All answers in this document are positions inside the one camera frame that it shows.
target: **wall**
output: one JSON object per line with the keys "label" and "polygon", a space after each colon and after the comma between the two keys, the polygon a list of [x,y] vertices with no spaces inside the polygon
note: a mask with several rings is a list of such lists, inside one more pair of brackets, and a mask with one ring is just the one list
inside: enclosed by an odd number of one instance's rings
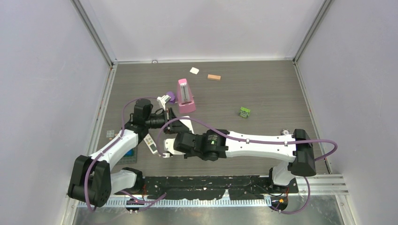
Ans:
{"label": "wall", "polygon": [[362,224],[396,224],[398,2],[335,1],[299,60]]}
{"label": "wall", "polygon": [[293,58],[323,0],[89,0],[118,61]]}
{"label": "wall", "polygon": [[68,0],[0,1],[2,224],[55,225],[108,73]]}

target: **white card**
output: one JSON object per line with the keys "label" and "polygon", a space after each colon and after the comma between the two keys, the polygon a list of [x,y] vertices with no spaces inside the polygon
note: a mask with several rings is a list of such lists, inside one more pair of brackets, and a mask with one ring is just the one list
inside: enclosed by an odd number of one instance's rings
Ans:
{"label": "white card", "polygon": [[199,69],[196,69],[195,67],[192,67],[192,69],[189,72],[191,72],[193,74],[198,74]]}

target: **wood grain surface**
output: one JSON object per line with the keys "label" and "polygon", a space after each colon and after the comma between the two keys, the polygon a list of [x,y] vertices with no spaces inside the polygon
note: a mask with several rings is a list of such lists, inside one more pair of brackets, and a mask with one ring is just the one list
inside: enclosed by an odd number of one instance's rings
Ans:
{"label": "wood grain surface", "polygon": [[[197,75],[191,67],[199,69]],[[222,76],[220,81],[208,80],[208,74]],[[121,128],[121,110],[137,97],[158,97],[167,91],[176,92],[177,81],[186,78],[194,95],[197,110],[189,116],[213,127],[252,135],[279,135],[283,128],[291,132],[305,129],[315,138],[314,127],[291,61],[239,61],[194,62],[158,64],[120,64],[107,105],[98,149],[109,142],[107,130]],[[154,110],[158,108],[153,101]],[[250,117],[238,116],[240,107],[251,109]],[[127,107],[125,118],[133,112],[134,103]],[[178,114],[178,106],[172,106]],[[196,134],[207,129],[193,123]],[[159,130],[150,130],[156,140]],[[314,145],[315,157],[321,155],[319,145]],[[182,156],[160,158],[153,155],[145,143],[138,146],[136,164],[117,165],[114,172],[123,167],[139,169],[145,176],[177,175],[268,175],[276,159],[258,157],[234,157],[215,162],[199,158],[183,159]],[[327,173],[325,163],[317,162],[319,174]]]}

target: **green cube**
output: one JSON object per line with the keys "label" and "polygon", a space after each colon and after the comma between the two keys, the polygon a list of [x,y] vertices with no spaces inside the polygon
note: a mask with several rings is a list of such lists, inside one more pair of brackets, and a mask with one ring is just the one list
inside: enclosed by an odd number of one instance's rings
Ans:
{"label": "green cube", "polygon": [[242,118],[249,118],[250,115],[250,109],[247,109],[245,107],[240,107],[240,112],[239,112],[239,116]]}

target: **orange eraser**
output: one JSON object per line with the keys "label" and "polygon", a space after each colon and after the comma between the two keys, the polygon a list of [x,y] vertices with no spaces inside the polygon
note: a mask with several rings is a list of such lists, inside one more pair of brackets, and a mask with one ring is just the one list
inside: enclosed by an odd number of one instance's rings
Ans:
{"label": "orange eraser", "polygon": [[221,80],[221,76],[218,76],[218,75],[211,75],[211,74],[209,74],[209,75],[207,75],[207,78],[208,78],[209,80],[215,80],[215,81]]}

